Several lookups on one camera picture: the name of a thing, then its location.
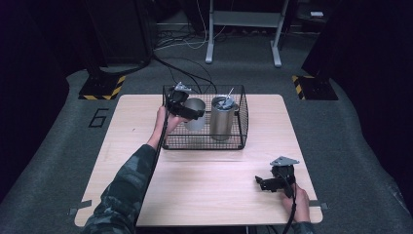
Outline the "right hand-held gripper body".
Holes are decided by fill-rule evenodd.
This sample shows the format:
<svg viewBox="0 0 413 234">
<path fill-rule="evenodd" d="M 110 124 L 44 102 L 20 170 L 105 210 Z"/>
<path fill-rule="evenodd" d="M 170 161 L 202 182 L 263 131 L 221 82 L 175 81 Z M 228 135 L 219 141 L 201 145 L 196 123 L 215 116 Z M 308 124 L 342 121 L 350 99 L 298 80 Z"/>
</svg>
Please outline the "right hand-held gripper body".
<svg viewBox="0 0 413 234">
<path fill-rule="evenodd" d="M 297 160 L 284 156 L 280 156 L 270 163 L 273 175 L 272 192 L 282 189 L 287 197 L 293 196 L 292 184 L 296 182 L 294 174 L 295 164 L 298 164 Z"/>
</svg>

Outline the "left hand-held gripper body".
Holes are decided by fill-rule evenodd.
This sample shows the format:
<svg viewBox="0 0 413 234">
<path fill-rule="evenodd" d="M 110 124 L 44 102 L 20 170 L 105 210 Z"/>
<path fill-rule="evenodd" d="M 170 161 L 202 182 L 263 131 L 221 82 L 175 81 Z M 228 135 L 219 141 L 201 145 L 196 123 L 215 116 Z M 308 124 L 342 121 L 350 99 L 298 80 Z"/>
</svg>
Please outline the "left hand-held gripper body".
<svg viewBox="0 0 413 234">
<path fill-rule="evenodd" d="M 188 108 L 184 106 L 184 102 L 189 97 L 189 92 L 192 89 L 183 85 L 181 82 L 168 88 L 166 95 L 166 107 L 173 115 L 187 115 Z"/>
</svg>

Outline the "small steel cup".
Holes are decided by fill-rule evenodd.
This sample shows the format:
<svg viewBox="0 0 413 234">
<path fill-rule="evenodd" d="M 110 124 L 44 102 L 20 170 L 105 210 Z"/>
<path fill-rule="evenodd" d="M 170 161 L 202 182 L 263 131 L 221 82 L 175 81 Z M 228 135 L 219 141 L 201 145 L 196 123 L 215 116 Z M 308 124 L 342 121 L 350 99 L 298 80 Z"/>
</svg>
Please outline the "small steel cup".
<svg viewBox="0 0 413 234">
<path fill-rule="evenodd" d="M 206 110 L 206 104 L 199 98 L 193 97 L 193 98 L 188 98 L 184 102 L 184 106 L 188 107 L 192 110 Z M 203 115 L 202 117 L 199 117 L 197 120 L 191 120 L 187 123 L 184 124 L 185 128 L 190 131 L 190 132 L 196 132 L 200 131 L 206 123 L 206 116 Z"/>
</svg>

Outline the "black wire basket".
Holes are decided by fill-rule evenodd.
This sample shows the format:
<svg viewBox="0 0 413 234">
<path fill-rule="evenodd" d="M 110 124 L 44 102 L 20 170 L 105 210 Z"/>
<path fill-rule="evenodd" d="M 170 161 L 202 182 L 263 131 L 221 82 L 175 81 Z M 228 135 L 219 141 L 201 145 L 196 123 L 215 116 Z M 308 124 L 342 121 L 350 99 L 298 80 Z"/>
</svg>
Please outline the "black wire basket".
<svg viewBox="0 0 413 234">
<path fill-rule="evenodd" d="M 167 90 L 163 87 L 164 105 Z M 206 104 L 206 123 L 200 131 L 190 132 L 184 124 L 177 127 L 163 142 L 163 148 L 169 150 L 240 150 L 245 147 L 248 132 L 248 107 L 243 85 L 187 85 L 192 91 L 188 98 L 199 98 Z M 227 96 L 234 87 L 231 97 L 238 108 L 233 119 L 232 132 L 227 140 L 215 140 L 210 136 L 209 123 L 211 101 L 216 96 Z"/>
</svg>

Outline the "person's left hand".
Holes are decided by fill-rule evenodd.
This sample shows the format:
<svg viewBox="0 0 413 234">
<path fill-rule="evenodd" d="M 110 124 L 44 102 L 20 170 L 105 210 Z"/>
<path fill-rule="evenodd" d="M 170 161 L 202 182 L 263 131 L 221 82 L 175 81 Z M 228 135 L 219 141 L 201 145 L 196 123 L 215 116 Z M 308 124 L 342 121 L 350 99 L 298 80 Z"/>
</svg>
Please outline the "person's left hand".
<svg viewBox="0 0 413 234">
<path fill-rule="evenodd" d="M 161 106 L 157 111 L 153 135 L 155 138 L 160 138 L 162 133 L 167 136 L 182 122 L 187 122 L 187 119 L 168 113 L 167 109 Z"/>
</svg>

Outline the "person's right hand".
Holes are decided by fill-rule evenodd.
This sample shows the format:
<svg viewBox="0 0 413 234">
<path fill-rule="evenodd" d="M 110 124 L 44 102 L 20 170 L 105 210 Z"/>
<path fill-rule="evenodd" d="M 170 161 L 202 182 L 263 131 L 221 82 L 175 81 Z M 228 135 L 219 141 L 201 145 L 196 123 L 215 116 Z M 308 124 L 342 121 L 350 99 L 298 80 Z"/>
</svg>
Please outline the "person's right hand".
<svg viewBox="0 0 413 234">
<path fill-rule="evenodd" d="M 307 192 L 297 184 L 294 184 L 292 189 L 295 192 L 295 198 L 288 198 L 283 193 L 280 195 L 282 206 L 290 215 L 292 213 L 292 205 L 296 204 L 293 220 L 295 222 L 310 222 L 310 200 Z"/>
</svg>

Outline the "crumpled grey foil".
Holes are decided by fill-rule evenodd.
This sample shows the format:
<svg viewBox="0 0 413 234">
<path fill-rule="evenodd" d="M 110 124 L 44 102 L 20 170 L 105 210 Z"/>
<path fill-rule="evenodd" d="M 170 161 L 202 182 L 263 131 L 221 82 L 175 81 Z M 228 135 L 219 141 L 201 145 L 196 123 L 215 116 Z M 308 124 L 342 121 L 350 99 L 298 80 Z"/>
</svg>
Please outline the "crumpled grey foil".
<svg viewBox="0 0 413 234">
<path fill-rule="evenodd" d="M 214 100 L 214 107 L 219 110 L 228 110 L 234 106 L 234 101 L 231 97 L 217 97 Z"/>
</svg>

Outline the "grey tape strip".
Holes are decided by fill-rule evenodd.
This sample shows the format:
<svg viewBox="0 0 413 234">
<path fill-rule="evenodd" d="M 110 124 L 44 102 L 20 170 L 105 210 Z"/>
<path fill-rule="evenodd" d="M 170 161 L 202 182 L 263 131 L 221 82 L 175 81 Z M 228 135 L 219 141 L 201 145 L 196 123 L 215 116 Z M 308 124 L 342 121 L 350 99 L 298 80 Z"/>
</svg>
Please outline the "grey tape strip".
<svg viewBox="0 0 413 234">
<path fill-rule="evenodd" d="M 309 206 L 310 207 L 319 207 L 321 210 L 328 210 L 329 209 L 327 203 L 322 203 L 318 200 L 310 200 Z"/>
<path fill-rule="evenodd" d="M 83 208 L 87 208 L 90 207 L 92 205 L 92 201 L 91 200 L 87 200 L 87 201 L 82 201 L 76 205 L 74 205 L 73 207 L 70 207 L 67 214 L 68 215 L 72 215 L 75 216 L 79 210 L 83 209 Z"/>
</svg>

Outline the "black cabinet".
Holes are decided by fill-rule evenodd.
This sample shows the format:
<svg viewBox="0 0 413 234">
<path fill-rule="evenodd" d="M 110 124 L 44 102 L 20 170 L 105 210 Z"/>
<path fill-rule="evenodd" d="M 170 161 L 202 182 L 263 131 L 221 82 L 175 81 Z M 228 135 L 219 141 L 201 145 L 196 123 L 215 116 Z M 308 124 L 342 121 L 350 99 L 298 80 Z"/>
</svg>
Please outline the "black cabinet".
<svg viewBox="0 0 413 234">
<path fill-rule="evenodd" d="M 109 65 L 146 66 L 155 30 L 149 0 L 85 0 Z"/>
</svg>

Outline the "grey metal stand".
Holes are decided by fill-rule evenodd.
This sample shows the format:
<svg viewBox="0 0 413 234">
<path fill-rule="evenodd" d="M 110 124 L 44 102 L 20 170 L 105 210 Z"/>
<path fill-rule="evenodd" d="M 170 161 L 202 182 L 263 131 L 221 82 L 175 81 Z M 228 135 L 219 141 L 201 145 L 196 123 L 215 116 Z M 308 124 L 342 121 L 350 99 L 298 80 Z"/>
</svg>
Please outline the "grey metal stand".
<svg viewBox="0 0 413 234">
<path fill-rule="evenodd" d="M 282 34 L 282 27 L 286 16 L 289 0 L 282 0 L 282 10 L 279 13 L 253 13 L 253 12 L 233 12 L 217 11 L 214 9 L 214 0 L 209 0 L 209 20 L 208 20 L 208 41 L 206 49 L 206 64 L 213 61 L 214 52 L 214 28 L 220 26 L 248 26 L 261 28 L 274 28 L 275 38 L 270 42 L 273 55 L 273 62 L 276 68 L 282 66 L 279 51 L 279 41 Z"/>
</svg>

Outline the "black yellow striped base plate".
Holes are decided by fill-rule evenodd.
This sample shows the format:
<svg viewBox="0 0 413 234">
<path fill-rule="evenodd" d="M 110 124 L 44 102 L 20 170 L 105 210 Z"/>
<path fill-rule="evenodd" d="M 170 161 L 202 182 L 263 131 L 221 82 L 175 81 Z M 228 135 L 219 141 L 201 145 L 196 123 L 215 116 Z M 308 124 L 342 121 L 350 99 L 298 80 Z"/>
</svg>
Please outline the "black yellow striped base plate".
<svg viewBox="0 0 413 234">
<path fill-rule="evenodd" d="M 337 100 L 328 80 L 319 80 L 312 76 L 292 76 L 292 82 L 298 97 L 302 100 Z"/>
<path fill-rule="evenodd" d="M 125 80 L 125 76 L 109 76 L 99 81 L 89 78 L 80 90 L 78 99 L 114 99 L 120 93 Z"/>
</svg>

